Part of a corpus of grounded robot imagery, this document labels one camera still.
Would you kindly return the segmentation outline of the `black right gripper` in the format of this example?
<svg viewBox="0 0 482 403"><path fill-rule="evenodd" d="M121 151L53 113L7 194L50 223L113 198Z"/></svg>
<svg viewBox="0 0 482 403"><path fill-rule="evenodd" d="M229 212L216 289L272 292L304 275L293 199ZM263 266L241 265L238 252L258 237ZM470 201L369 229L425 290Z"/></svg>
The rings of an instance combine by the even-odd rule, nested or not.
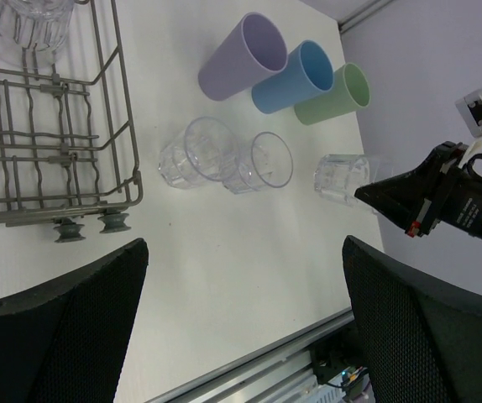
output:
<svg viewBox="0 0 482 403"><path fill-rule="evenodd" d="M444 222L482 240L482 154L460 166L466 149L442 143L414 170L361 186L354 196L412 238Z"/></svg>

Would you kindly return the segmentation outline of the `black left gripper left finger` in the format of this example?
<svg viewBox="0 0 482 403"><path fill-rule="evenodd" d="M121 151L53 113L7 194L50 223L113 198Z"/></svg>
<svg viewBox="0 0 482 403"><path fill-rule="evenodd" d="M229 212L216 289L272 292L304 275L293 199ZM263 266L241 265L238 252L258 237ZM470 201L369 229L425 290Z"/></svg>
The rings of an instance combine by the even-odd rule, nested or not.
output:
<svg viewBox="0 0 482 403"><path fill-rule="evenodd" d="M0 402L112 402L148 263L137 238L0 298Z"/></svg>

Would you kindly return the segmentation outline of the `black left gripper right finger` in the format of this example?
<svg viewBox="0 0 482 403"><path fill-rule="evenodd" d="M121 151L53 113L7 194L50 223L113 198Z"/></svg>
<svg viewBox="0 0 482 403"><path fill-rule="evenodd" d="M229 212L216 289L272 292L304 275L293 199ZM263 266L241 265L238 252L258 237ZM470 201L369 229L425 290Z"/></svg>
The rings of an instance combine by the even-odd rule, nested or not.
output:
<svg viewBox="0 0 482 403"><path fill-rule="evenodd" d="M482 402L482 295L348 236L343 272L378 402Z"/></svg>

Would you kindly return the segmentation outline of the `clear glass cup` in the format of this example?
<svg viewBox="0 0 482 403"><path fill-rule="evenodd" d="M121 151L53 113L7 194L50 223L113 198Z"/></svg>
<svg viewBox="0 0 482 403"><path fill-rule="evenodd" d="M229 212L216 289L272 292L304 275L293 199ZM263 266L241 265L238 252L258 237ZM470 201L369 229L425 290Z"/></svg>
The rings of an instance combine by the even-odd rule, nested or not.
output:
<svg viewBox="0 0 482 403"><path fill-rule="evenodd" d="M293 157L284 139L261 132L243 145L238 167L223 186L234 195L280 189L289 184L293 170Z"/></svg>
<svg viewBox="0 0 482 403"><path fill-rule="evenodd" d="M238 135L216 118L200 117L160 151L158 171L168 186L189 190L226 181L239 158Z"/></svg>
<svg viewBox="0 0 482 403"><path fill-rule="evenodd" d="M328 154L323 156L314 172L314 191L322 198L338 204L372 211L355 192L376 181L383 160L364 154Z"/></svg>
<svg viewBox="0 0 482 403"><path fill-rule="evenodd" d="M0 0L0 59L19 68L53 65L68 39L75 2Z"/></svg>

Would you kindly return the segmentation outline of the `green plastic cup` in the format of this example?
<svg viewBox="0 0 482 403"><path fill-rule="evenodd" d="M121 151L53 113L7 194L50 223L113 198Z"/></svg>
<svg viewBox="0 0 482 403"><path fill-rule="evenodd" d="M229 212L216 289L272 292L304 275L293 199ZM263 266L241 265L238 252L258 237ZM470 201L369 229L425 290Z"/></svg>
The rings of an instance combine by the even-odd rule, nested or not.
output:
<svg viewBox="0 0 482 403"><path fill-rule="evenodd" d="M356 113L367 108L371 101L369 82L364 72L354 63L346 63L334 71L330 92L294 106L298 120L307 126Z"/></svg>

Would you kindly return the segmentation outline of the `blue plastic cup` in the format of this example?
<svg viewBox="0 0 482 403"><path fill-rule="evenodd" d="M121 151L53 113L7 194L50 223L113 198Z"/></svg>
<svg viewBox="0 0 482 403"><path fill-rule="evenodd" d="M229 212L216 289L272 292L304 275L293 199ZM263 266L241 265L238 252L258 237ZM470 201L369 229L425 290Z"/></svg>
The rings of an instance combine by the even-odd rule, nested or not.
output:
<svg viewBox="0 0 482 403"><path fill-rule="evenodd" d="M255 85L251 97L260 112L271 114L329 92L333 82L327 53L317 42L305 40L288 55L286 68Z"/></svg>

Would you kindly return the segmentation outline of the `lavender plastic cup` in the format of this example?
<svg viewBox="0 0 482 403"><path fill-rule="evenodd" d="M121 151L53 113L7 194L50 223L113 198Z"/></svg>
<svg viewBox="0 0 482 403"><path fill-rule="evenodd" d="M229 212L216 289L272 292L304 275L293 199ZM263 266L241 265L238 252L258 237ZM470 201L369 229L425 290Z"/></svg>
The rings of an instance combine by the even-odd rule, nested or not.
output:
<svg viewBox="0 0 482 403"><path fill-rule="evenodd" d="M286 68L286 42L261 13L247 13L198 72L202 92L224 101Z"/></svg>

